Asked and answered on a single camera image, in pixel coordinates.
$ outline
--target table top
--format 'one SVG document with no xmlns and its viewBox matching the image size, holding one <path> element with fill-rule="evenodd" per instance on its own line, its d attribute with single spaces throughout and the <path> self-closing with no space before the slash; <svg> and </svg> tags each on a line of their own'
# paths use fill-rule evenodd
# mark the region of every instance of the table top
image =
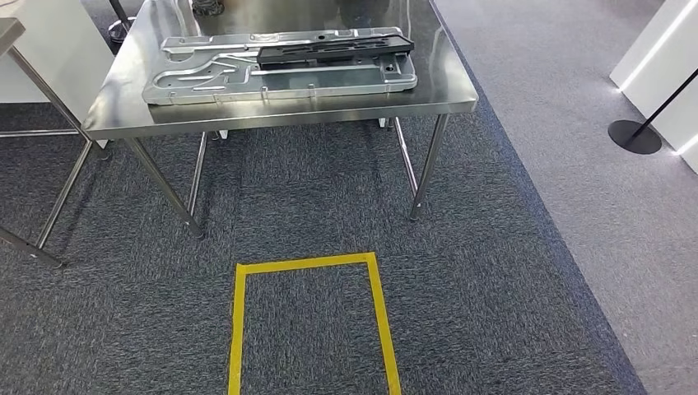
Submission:
<svg viewBox="0 0 698 395">
<path fill-rule="evenodd" d="M 24 33 L 24 26 L 16 18 L 0 18 L 0 56 L 12 48 Z"/>
<path fill-rule="evenodd" d="M 83 127 L 93 139 L 473 111 L 477 93 L 430 0 L 221 0 L 194 16 L 188 0 L 146 0 Z M 417 86 L 378 95 L 148 105 L 143 87 L 167 37 L 397 26 L 415 42 Z"/>
</svg>

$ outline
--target light gray floor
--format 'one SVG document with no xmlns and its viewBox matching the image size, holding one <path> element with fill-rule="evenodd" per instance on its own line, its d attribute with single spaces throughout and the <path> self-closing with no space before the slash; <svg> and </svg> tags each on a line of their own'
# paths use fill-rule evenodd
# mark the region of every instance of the light gray floor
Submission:
<svg viewBox="0 0 698 395">
<path fill-rule="evenodd" d="M 698 176 L 606 127 L 608 79 L 660 0 L 436 0 L 650 393 L 698 388 Z"/>
</svg>

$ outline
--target floor marking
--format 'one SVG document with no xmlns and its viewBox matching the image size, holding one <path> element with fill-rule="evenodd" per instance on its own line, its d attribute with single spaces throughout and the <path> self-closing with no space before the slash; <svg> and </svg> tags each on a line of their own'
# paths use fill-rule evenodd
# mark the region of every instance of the floor marking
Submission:
<svg viewBox="0 0 698 395">
<path fill-rule="evenodd" d="M 334 257 L 298 259 L 294 261 L 280 261 L 269 263 L 255 263 L 250 265 L 237 264 L 235 266 L 235 292 L 233 296 L 233 338 L 230 344 L 230 374 L 228 376 L 228 395 L 240 395 L 240 379 L 242 369 L 242 341 L 244 322 L 244 284 L 245 278 L 250 274 L 284 272 L 288 270 L 310 269 L 316 267 L 328 267 L 346 265 L 350 263 L 366 263 L 369 271 L 369 280 L 375 318 L 378 323 L 380 347 L 383 351 L 385 363 L 385 375 L 388 380 L 388 394 L 401 395 L 400 378 L 398 376 L 398 362 L 395 360 L 393 340 L 390 337 L 388 324 L 388 311 L 385 308 L 383 288 L 380 285 L 378 273 L 378 261 L 375 253 L 353 253 L 349 255 L 337 255 Z"/>
</svg>

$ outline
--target white panel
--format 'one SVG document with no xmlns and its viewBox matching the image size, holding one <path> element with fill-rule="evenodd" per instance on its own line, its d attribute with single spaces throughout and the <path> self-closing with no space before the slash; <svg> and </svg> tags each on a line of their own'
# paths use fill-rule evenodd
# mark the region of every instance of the white panel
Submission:
<svg viewBox="0 0 698 395">
<path fill-rule="evenodd" d="M 611 75 L 622 84 L 641 58 L 659 40 L 691 0 L 667 0 L 649 23 L 628 54 Z M 669 36 L 635 80 L 623 92 L 635 107 L 649 117 L 698 68 L 698 7 Z M 698 134 L 698 81 L 689 85 L 652 125 L 674 149 L 681 148 Z M 693 170 L 698 170 L 698 145 L 682 155 Z"/>
<path fill-rule="evenodd" d="M 12 14 L 26 28 L 16 47 L 84 119 L 114 56 L 79 0 L 20 0 L 3 8 L 0 14 Z"/>
<path fill-rule="evenodd" d="M 0 103 L 36 103 L 46 97 L 9 56 L 0 58 Z"/>
</svg>

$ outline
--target black stanchion base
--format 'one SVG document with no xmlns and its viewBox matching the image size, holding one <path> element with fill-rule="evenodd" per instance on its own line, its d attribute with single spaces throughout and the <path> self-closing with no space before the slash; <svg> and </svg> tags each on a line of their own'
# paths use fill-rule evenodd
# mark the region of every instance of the black stanchion base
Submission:
<svg viewBox="0 0 698 395">
<path fill-rule="evenodd" d="M 133 25 L 133 22 L 136 20 L 136 17 L 130 16 L 128 20 L 131 21 L 131 25 Z M 109 32 L 109 39 L 116 44 L 123 43 L 123 41 L 126 39 L 126 35 L 128 34 L 128 31 L 123 28 L 123 24 L 121 23 L 121 21 L 116 21 L 112 23 L 109 26 L 109 29 L 107 29 L 107 31 Z"/>
<path fill-rule="evenodd" d="M 608 125 L 608 136 L 627 151 L 641 155 L 654 154 L 662 148 L 662 139 L 651 128 L 645 128 L 636 137 L 632 137 L 641 126 L 642 123 L 635 121 L 616 121 Z"/>
</svg>

